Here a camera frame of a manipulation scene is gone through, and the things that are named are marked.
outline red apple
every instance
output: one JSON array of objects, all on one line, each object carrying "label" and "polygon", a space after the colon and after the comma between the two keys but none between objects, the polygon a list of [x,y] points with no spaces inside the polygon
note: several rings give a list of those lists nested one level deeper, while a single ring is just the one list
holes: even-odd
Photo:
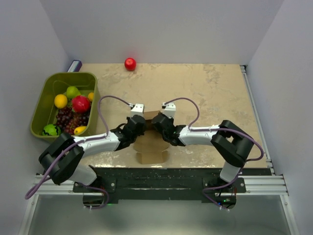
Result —
[{"label": "red apple", "polygon": [[76,96],[72,99],[73,110],[77,113],[84,113],[90,109],[90,102],[87,97],[82,95]]},{"label": "red apple", "polygon": [[126,68],[128,71],[134,71],[135,68],[136,68],[137,63],[136,63],[136,60],[134,60],[133,58],[127,58],[127,59],[125,60],[124,65],[125,65],[125,68]]}]

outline white wall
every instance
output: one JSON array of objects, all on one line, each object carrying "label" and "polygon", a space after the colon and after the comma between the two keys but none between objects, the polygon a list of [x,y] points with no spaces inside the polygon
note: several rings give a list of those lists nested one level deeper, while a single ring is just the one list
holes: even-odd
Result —
[{"label": "white wall", "polygon": [[247,64],[283,0],[41,0],[66,52],[88,63]]},{"label": "white wall", "polygon": [[45,144],[31,137],[31,117],[45,79],[69,61],[39,0],[2,2],[0,32],[0,234],[14,235],[42,171]]},{"label": "white wall", "polygon": [[247,72],[301,234],[312,234],[313,1],[285,0]]}]

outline red ball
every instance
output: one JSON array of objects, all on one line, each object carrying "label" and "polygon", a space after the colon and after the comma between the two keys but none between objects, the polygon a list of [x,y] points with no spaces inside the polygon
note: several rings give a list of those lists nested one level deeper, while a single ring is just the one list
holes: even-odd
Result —
[{"label": "red ball", "polygon": [[135,68],[136,68],[137,63],[136,63],[136,60],[134,60],[133,58],[127,58],[127,59],[125,60],[124,65],[125,65],[125,68],[126,68],[128,71],[134,71]]}]

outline yellow lemon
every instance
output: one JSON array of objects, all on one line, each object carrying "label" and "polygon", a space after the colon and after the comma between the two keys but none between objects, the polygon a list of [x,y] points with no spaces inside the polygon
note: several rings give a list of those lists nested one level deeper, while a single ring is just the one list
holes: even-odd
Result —
[{"label": "yellow lemon", "polygon": [[93,101],[93,92],[90,92],[90,93],[88,94],[88,99],[90,100],[90,102]]},{"label": "yellow lemon", "polygon": [[85,129],[86,129],[85,126],[76,127],[74,130],[74,135],[78,135],[78,134],[82,133]]},{"label": "yellow lemon", "polygon": [[67,105],[67,97],[63,94],[59,94],[54,98],[54,105],[58,109],[62,109]]}]

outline black metal base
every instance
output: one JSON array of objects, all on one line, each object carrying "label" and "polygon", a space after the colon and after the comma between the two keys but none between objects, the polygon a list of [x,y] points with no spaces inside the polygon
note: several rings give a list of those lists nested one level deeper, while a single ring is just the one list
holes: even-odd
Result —
[{"label": "black metal base", "polygon": [[[208,203],[202,190],[216,186],[221,168],[94,168],[94,171],[103,179],[102,185],[95,187],[103,187],[109,193],[109,203],[118,203],[118,200],[199,200]],[[243,175],[271,175],[271,172],[268,168],[246,168]],[[222,190],[208,191],[207,195],[226,207],[234,206],[234,195],[215,196],[215,193],[234,191],[246,192],[243,178]],[[97,191],[74,186],[73,192]],[[86,206],[97,206],[102,201],[102,196],[83,197]]]}]

